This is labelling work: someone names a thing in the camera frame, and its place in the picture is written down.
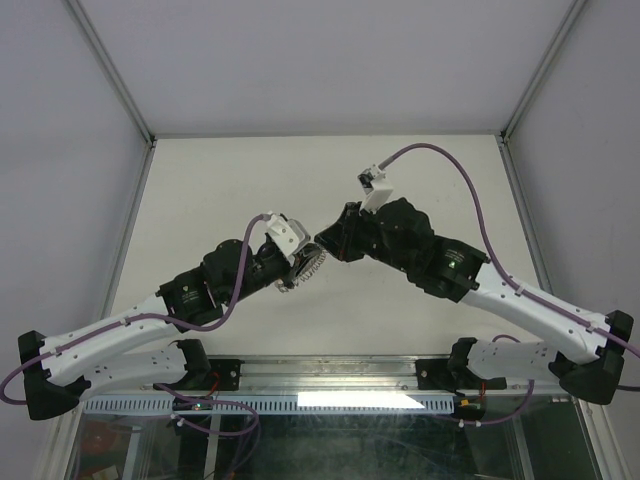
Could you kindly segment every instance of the black base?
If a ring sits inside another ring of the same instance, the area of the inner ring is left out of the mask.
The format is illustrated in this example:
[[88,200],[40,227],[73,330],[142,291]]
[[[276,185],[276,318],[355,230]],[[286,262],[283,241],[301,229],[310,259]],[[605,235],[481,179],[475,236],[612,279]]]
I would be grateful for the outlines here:
[[[39,349],[44,345],[44,338],[35,330],[20,335],[18,349],[23,364],[40,355]],[[91,382],[80,377],[72,384],[60,387],[48,382],[49,376],[49,371],[42,369],[42,362],[24,371],[24,392],[31,420],[48,420],[72,410],[78,405],[82,392],[91,386]]]
[[464,397],[460,390],[506,390],[507,382],[504,378],[483,380],[468,370],[449,370],[449,359],[416,360],[416,378],[419,390],[445,390]]
[[[633,318],[616,310],[607,315],[610,332],[616,337],[629,341]],[[609,405],[616,393],[622,368],[624,367],[624,348],[611,340],[607,340],[604,348],[598,352],[600,358],[585,365],[576,365],[564,355],[558,353],[549,370],[559,378],[560,386],[582,400],[598,405]]]

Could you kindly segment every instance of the wire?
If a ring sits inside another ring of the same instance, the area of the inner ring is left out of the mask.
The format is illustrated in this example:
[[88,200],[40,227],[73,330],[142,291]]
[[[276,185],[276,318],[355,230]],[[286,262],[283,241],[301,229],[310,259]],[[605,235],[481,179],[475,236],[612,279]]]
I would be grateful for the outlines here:
[[[443,155],[445,158],[447,158],[447,160],[449,160],[458,170],[458,172],[460,172],[460,175],[462,175],[462,177],[464,178],[465,183],[467,184],[467,187],[469,188],[469,192],[471,193],[471,197],[473,199],[473,204],[475,206],[476,209],[476,215],[478,217],[478,225],[480,226],[480,234],[482,235],[482,241],[487,249],[487,253],[489,255],[489,258],[491,259],[491,261],[493,262],[493,265],[495,266],[496,270],[498,271],[498,274],[500,275],[500,277],[502,277],[502,280],[509,285],[511,288],[513,288],[516,292],[521,290],[521,285],[519,285],[518,283],[516,283],[507,273],[507,271],[504,269],[504,267],[502,266],[502,264],[500,263],[500,261],[498,260],[498,256],[496,255],[495,250],[493,249],[493,246],[491,245],[491,241],[489,240],[489,235],[487,233],[487,226],[485,224],[485,220],[484,220],[484,214],[482,213],[482,206],[480,205],[480,198],[478,197],[478,192],[476,191],[475,186],[473,185],[473,182],[471,181],[471,177],[469,176],[469,174],[467,173],[467,171],[464,169],[464,167],[462,166],[462,164],[456,160],[456,158],[451,155],[449,152],[447,152],[445,149],[438,147],[437,145],[432,145],[430,143],[414,143],[413,145],[409,145],[407,147],[404,147],[400,150],[398,150],[396,153],[394,153],[393,155],[391,155],[389,158],[387,158],[385,161],[383,161],[382,163],[380,163],[380,165],[378,166],[380,168],[380,170],[384,170],[385,168],[387,168],[389,165],[391,165],[393,162],[395,162],[398,158],[400,158],[402,155],[404,155],[405,153],[411,151],[411,150],[415,150],[417,148],[426,148],[429,150],[433,150],[435,152],[438,152],[439,154]],[[529,298],[530,300],[533,300],[534,302],[543,305],[545,307],[547,307],[548,309],[570,319],[573,320],[574,322],[576,322],[577,324],[589,329],[589,331],[591,331],[591,323],[588,322],[587,320],[579,317],[578,315],[575,315],[572,312],[569,312],[568,310],[565,310],[562,307],[559,307],[551,302],[549,302],[548,300],[545,300],[544,298],[529,292],[526,289],[522,289],[521,291],[521,295]],[[625,342],[624,340],[622,340],[621,338],[616,337],[614,334],[607,332],[606,330],[600,328],[600,327],[596,327],[593,328],[593,331],[598,333],[599,335],[602,335],[603,337],[605,337],[608,340],[611,340],[615,343],[617,343],[618,345],[620,345],[621,347],[625,348],[626,350],[629,350],[633,355],[635,355],[636,357],[640,358],[640,349],[634,345],[629,344],[628,342]]]
[[240,430],[238,432],[224,432],[224,431],[219,431],[219,430],[210,430],[208,428],[204,428],[201,427],[199,425],[196,425],[193,422],[190,422],[189,420],[185,419],[184,417],[181,417],[180,415],[175,415],[173,414],[171,416],[171,418],[175,418],[178,419],[178,421],[183,422],[185,425],[190,426],[191,428],[194,428],[196,430],[199,430],[203,433],[207,433],[209,435],[219,435],[221,437],[240,437],[246,433],[250,433],[252,432],[260,423],[260,415],[258,415],[258,412],[256,412],[253,408],[251,408],[249,405],[246,405],[244,403],[240,403],[240,402],[234,402],[231,400],[209,400],[206,398],[191,398],[191,397],[187,397],[186,395],[182,395],[181,393],[176,392],[175,390],[172,390],[171,388],[167,387],[166,385],[163,385],[161,383],[157,383],[156,386],[160,389],[160,390],[164,390],[165,392],[173,395],[174,397],[176,397],[179,400],[183,400],[191,405],[194,405],[196,403],[205,403],[207,405],[211,405],[211,406],[227,406],[227,407],[236,407],[236,408],[240,408],[242,410],[246,410],[247,412],[249,412],[252,416],[253,416],[253,422],[245,429]]
[[[229,320],[229,317],[233,313],[233,310],[236,304],[238,303],[238,298],[240,296],[240,288],[242,286],[245,266],[247,263],[247,255],[249,251],[249,239],[251,238],[251,232],[253,231],[253,228],[258,222],[267,221],[269,218],[270,218],[270,215],[263,213],[252,218],[249,224],[247,225],[247,229],[244,232],[244,239],[242,240],[240,260],[238,262],[238,274],[236,276],[235,285],[233,287],[233,294],[231,295],[231,300],[229,301],[227,309],[225,310],[222,317],[220,317],[217,321],[215,321],[210,325],[198,326],[198,325],[192,325],[188,322],[179,320],[177,318],[169,317],[167,315],[160,315],[158,313],[142,313],[140,315],[134,315],[126,319],[127,324],[132,324],[140,320],[155,319],[155,320],[162,320],[165,322],[172,323],[186,330],[195,330],[197,332],[211,332],[213,330],[217,330],[218,328],[220,328],[222,325],[224,325],[227,322],[227,320]],[[52,357],[54,354],[58,355],[64,352],[65,350],[69,350],[70,348],[73,348],[76,345],[79,345],[83,342],[86,342],[87,340],[97,337],[98,335],[101,335],[105,332],[108,332],[110,330],[113,330],[114,328],[118,328],[121,326],[122,326],[122,323],[120,321],[114,321],[113,323],[110,323],[108,325],[98,328],[97,330],[94,330],[93,332],[87,333],[86,335],[82,335],[81,337],[78,337],[75,340],[72,340],[68,343],[65,343],[64,345],[60,345],[56,347],[53,351],[55,353],[53,352],[43,353],[23,363],[18,368],[16,368],[11,373],[9,373],[9,375],[7,375],[7,377],[0,383],[0,400],[5,403],[8,403],[9,405],[26,405],[27,404],[26,400],[16,400],[14,398],[8,397],[7,394],[5,393],[7,385],[9,384],[9,382],[11,382],[11,380],[13,380],[15,377],[17,377],[20,373],[24,372],[29,367],[35,365],[38,362],[41,362],[42,360],[46,360],[47,358]]]
[[216,381],[213,384],[213,387],[211,387],[211,390],[209,390],[209,393],[207,393],[207,397],[213,395],[213,392],[215,392],[218,388],[218,385],[220,385],[220,374],[218,372],[213,372],[210,376],[216,377]]

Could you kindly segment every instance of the metal frame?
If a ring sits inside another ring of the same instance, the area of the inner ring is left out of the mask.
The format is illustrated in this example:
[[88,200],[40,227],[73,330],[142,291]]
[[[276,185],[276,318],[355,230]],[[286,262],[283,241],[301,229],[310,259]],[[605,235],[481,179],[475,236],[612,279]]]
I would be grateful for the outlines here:
[[76,22],[80,33],[82,33],[82,36],[91,49],[91,53],[93,53],[96,62],[111,84],[116,97],[118,97],[118,100],[122,103],[122,106],[127,111],[131,121],[135,124],[138,132],[140,132],[140,135],[142,135],[142,138],[144,138],[147,145],[151,145],[154,141],[154,136],[151,133],[144,117],[140,113],[136,102],[133,100],[131,92],[129,92],[124,80],[122,80],[118,69],[113,63],[104,43],[100,39],[100,36],[93,26],[84,6],[80,0],[62,0],[62,2],[67,8],[71,18]]
[[[140,202],[142,201],[142,194],[144,193],[147,177],[151,170],[155,146],[156,141],[154,140],[152,144],[147,145],[145,148],[143,161],[141,162],[141,167],[138,171],[135,189],[128,202],[127,216],[122,227],[122,232],[119,236],[118,246],[114,252],[113,260],[111,262],[109,284],[107,288],[105,288],[103,298],[100,299],[97,318],[102,318],[108,315],[111,310],[111,306],[113,305],[127,248],[129,247],[129,241],[133,234],[133,226],[136,221]],[[34,480],[42,480],[43,478],[64,478],[67,464],[69,463],[69,459],[73,453],[74,440],[78,432],[78,427],[80,426],[81,413],[82,404],[71,412],[51,421],[47,432],[47,439],[44,443],[44,448],[42,453],[39,455],[36,468],[33,472],[32,478]]]
[[549,46],[542,55],[540,63],[538,63],[533,73],[533,76],[529,80],[527,88],[525,88],[522,96],[518,100],[518,104],[504,128],[503,138],[506,143],[509,143],[509,139],[520,123],[520,120],[522,120],[529,110],[529,107],[540,90],[540,87],[547,79],[555,59],[564,48],[569,35],[575,29],[578,20],[588,3],[589,0],[573,0],[569,10],[567,10],[562,22],[560,22],[560,26],[551,39],[551,43],[549,43]]
[[[497,136],[496,141],[498,142],[502,161],[505,165],[507,177],[509,178],[513,198],[515,199],[516,208],[520,215],[520,222],[522,223],[522,228],[527,238],[527,245],[529,246],[529,252],[533,260],[533,266],[540,287],[548,293],[553,294],[553,288],[549,280],[544,257],[542,256],[540,244],[538,243],[535,223],[531,215],[531,210],[529,209],[525,191],[520,183],[517,166],[513,162],[509,145],[504,142],[504,139]],[[631,479],[631,472],[624,457],[620,453],[620,446],[605,407],[602,405],[592,405],[581,400],[578,402],[578,411],[582,415],[586,433],[585,436],[591,441],[591,447],[602,478],[604,480]]]

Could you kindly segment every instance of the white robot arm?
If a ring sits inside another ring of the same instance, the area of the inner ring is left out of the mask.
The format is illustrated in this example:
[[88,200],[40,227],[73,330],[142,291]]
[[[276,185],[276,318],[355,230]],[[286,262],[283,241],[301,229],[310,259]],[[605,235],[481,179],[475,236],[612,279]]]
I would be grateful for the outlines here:
[[[260,220],[267,223],[267,239],[254,255],[248,239]],[[35,331],[21,335],[19,371],[24,373],[26,401],[6,396],[3,400],[26,403],[31,419],[43,420],[106,391],[151,383],[173,388],[198,384],[210,371],[199,340],[129,352],[155,340],[179,338],[188,330],[215,330],[229,318],[236,302],[272,283],[280,290],[294,288],[324,260],[322,249],[309,240],[296,220],[262,215],[250,223],[244,242],[221,243],[200,266],[181,273],[125,312],[63,335],[45,337]]]
[[610,403],[620,380],[633,318],[620,311],[609,315],[589,312],[506,272],[488,241],[471,180],[457,160],[439,147],[426,148],[447,156],[465,177],[489,255],[459,240],[435,235],[429,217],[406,199],[387,203],[393,188],[383,167],[425,145],[407,147],[380,167],[374,165],[359,175],[365,200],[347,203],[338,221],[316,235],[315,242],[343,262],[365,255],[379,260],[404,272],[427,294],[494,313],[542,339],[498,343],[461,338],[441,371],[428,372],[429,377],[439,377],[441,387],[450,391],[479,388],[484,380],[501,377],[545,380],[558,382],[589,402]]
[[[393,188],[385,167],[420,147],[443,154],[465,178],[488,255],[435,235],[429,217],[406,199],[388,202]],[[365,170],[358,179],[365,200],[347,203],[338,221],[315,236],[315,243],[295,220],[261,215],[247,227],[244,241],[221,243],[200,266],[162,285],[132,309],[64,335],[25,333],[19,338],[22,366],[0,385],[0,399],[26,404],[30,417],[42,420],[106,391],[149,383],[174,389],[201,385],[210,364],[198,340],[177,340],[152,352],[129,352],[187,330],[219,328],[239,300],[272,283],[288,291],[308,278],[326,250],[343,262],[367,255],[404,272],[427,294],[494,313],[541,339],[512,344],[460,338],[449,358],[435,361],[429,371],[429,378],[438,379],[437,388],[456,392],[479,389],[485,382],[506,388],[505,377],[524,378],[558,382],[592,403],[611,402],[624,350],[633,348],[626,343],[633,319],[620,311],[608,315],[586,311],[506,272],[488,240],[475,189],[457,160],[439,147],[416,144]],[[248,240],[261,220],[267,222],[267,240],[254,255]],[[26,401],[4,394],[8,381],[20,372]]]

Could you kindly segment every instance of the metal bar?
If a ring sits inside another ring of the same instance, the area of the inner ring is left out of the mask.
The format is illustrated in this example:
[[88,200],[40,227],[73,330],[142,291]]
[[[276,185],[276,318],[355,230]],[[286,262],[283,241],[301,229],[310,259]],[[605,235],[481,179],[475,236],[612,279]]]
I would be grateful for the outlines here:
[[129,448],[127,449],[127,457],[122,469],[122,480],[133,480],[133,470],[138,460],[138,450],[140,449],[140,440],[144,433],[144,429],[132,430],[129,437]]
[[[222,421],[222,415],[211,415],[211,423],[209,428],[211,430],[220,430],[220,423]],[[211,474],[216,468],[216,460],[218,457],[218,435],[209,435],[209,443],[207,444],[207,456],[204,461],[204,474]]]
[[504,128],[503,137],[506,143],[509,143],[511,135],[513,135],[513,132],[517,128],[518,124],[529,110],[529,107],[531,106],[531,103],[536,94],[540,90],[540,87],[548,78],[549,72],[554,65],[555,59],[562,51],[563,47],[566,45],[567,38],[577,25],[578,19],[584,11],[588,1],[589,0],[573,0],[573,2],[571,3],[571,6],[567,10],[567,13],[562,19],[560,26],[553,35],[551,43],[542,55],[542,59],[538,63],[538,66],[536,67],[531,80],[529,80],[529,84],[525,88],[522,96],[520,97],[520,100],[518,100],[518,104]]
[[[529,252],[533,260],[533,266],[536,270],[540,287],[549,293],[553,293],[548,271],[538,243],[536,229],[527,204],[526,195],[520,183],[516,163],[513,162],[508,145],[505,144],[503,139],[496,137],[496,140],[502,154],[507,178],[511,185],[522,227],[527,237]],[[602,478],[604,480],[631,479],[629,468],[620,453],[620,447],[605,408],[601,405],[591,405],[580,400],[577,409],[582,415],[584,428],[591,442],[591,447],[593,448],[598,464],[597,467]]]
[[133,234],[133,226],[136,223],[138,210],[140,209],[140,203],[142,202],[144,187],[147,183],[147,178],[149,177],[149,171],[151,170],[151,163],[153,162],[153,155],[155,151],[155,141],[153,144],[148,145],[145,148],[144,160],[137,172],[135,189],[127,202],[127,216],[123,224],[122,231],[118,236],[118,247],[116,248],[113,260],[109,267],[109,283],[104,291],[103,297],[98,303],[98,305],[100,305],[100,309],[96,315],[96,319],[106,318],[111,312],[111,307],[113,306],[113,301],[118,289],[118,283],[120,282],[120,275],[122,274],[124,260],[127,256],[127,249],[129,248],[129,242],[131,241],[131,235]]
[[67,7],[67,11],[71,18],[76,22],[80,32],[84,36],[87,41],[93,56],[100,65],[107,81],[111,84],[118,100],[126,110],[127,114],[131,118],[131,121],[135,124],[136,128],[144,138],[144,141],[147,145],[151,145],[153,143],[154,137],[147,125],[147,122],[144,120],[144,117],[140,113],[131,92],[127,88],[124,80],[122,80],[122,76],[118,72],[109,52],[107,51],[104,43],[100,39],[98,32],[96,31],[87,11],[82,5],[80,0],[62,0],[64,5]]
[[527,200],[522,182],[520,181],[520,174],[513,162],[513,157],[509,150],[509,146],[504,143],[501,137],[496,137],[498,142],[498,149],[502,156],[502,163],[507,172],[507,179],[509,180],[509,186],[511,187],[511,194],[516,203],[516,210],[520,217],[520,223],[524,230],[524,236],[527,241],[527,247],[529,248],[529,254],[533,260],[533,268],[538,278],[538,284],[544,291],[553,293],[551,288],[551,282],[549,281],[549,272],[544,262],[542,250],[540,249],[540,242],[538,241],[538,235],[533,223],[533,216],[531,209],[529,208],[529,202]]
[[33,470],[31,477],[33,480],[64,478],[65,472],[69,468],[69,459],[74,451],[76,434],[80,427],[80,412],[81,408],[78,407],[52,420],[47,432],[46,447]]
[[511,420],[511,426],[513,427],[516,449],[518,457],[520,458],[522,478],[523,480],[535,480],[531,458],[529,458],[529,447],[527,447],[527,439],[524,434],[524,428],[522,427],[522,418],[520,418],[519,415],[514,417],[513,420]]
[[603,480],[633,480],[622,450],[613,431],[607,410],[602,405],[592,405],[580,400],[584,428],[591,440],[593,454]]
[[299,132],[290,132],[287,130],[274,130],[271,132],[247,132],[247,131],[227,131],[220,132],[197,132],[197,133],[156,133],[155,138],[158,140],[191,140],[199,138],[270,138],[270,137],[351,137],[351,136],[370,136],[370,135],[500,135],[501,131],[497,128],[476,128],[476,129],[426,129],[411,130],[400,129],[390,131],[388,128],[384,131],[379,130],[308,130]]

